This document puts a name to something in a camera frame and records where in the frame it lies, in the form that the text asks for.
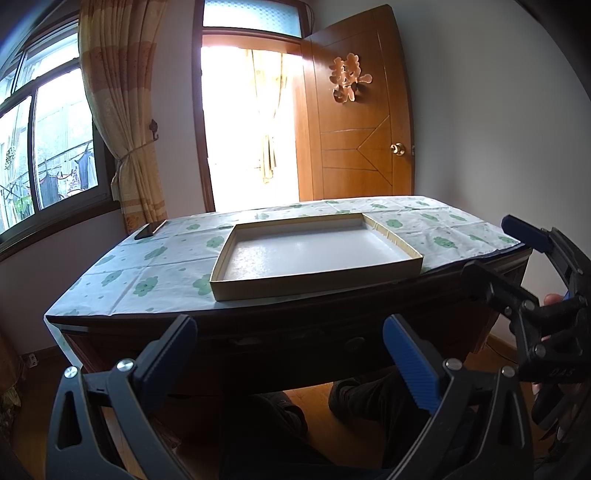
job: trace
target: window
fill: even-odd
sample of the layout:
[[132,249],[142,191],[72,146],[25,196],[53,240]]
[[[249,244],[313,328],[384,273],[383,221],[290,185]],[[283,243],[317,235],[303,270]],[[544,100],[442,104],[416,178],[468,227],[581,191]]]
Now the window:
[[74,23],[29,45],[0,80],[0,249],[113,203],[78,56]]
[[272,0],[205,0],[204,27],[248,28],[304,37],[306,6],[301,2]]

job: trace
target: tablecloth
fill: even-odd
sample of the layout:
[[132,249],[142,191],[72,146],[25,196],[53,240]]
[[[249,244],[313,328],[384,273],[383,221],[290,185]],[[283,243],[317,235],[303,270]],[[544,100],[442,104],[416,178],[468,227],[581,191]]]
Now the tablecloth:
[[192,312],[310,297],[217,302],[209,284],[213,266],[236,223],[362,212],[385,225],[433,268],[514,247],[518,241],[490,223],[423,196],[319,200],[234,213],[204,213],[168,220],[153,237],[135,232],[107,252],[51,307],[46,324],[74,365],[80,362],[47,316],[113,316]]

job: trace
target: power outlet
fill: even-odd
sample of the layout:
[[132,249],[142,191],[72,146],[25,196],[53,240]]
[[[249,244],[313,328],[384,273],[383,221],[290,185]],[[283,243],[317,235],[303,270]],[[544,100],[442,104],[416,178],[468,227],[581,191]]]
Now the power outlet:
[[37,357],[35,356],[34,353],[29,353],[27,355],[27,367],[29,368],[33,368],[36,367],[38,365],[38,361],[37,361]]

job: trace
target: finger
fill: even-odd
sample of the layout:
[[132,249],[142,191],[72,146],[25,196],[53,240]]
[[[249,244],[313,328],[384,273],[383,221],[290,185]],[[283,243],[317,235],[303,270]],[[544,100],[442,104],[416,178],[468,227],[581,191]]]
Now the finger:
[[562,295],[558,295],[557,293],[548,293],[544,297],[544,305],[552,305],[553,303],[558,303],[563,300]]

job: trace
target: window sill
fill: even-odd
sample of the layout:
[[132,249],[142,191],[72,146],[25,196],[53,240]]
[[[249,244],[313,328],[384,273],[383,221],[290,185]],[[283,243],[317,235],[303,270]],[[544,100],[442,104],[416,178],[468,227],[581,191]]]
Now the window sill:
[[95,203],[84,210],[76,212],[74,215],[67,218],[56,220],[49,225],[40,225],[38,227],[27,229],[0,244],[0,262],[54,233],[105,213],[114,212],[115,210],[119,210],[119,208],[119,202],[104,200],[100,203]]

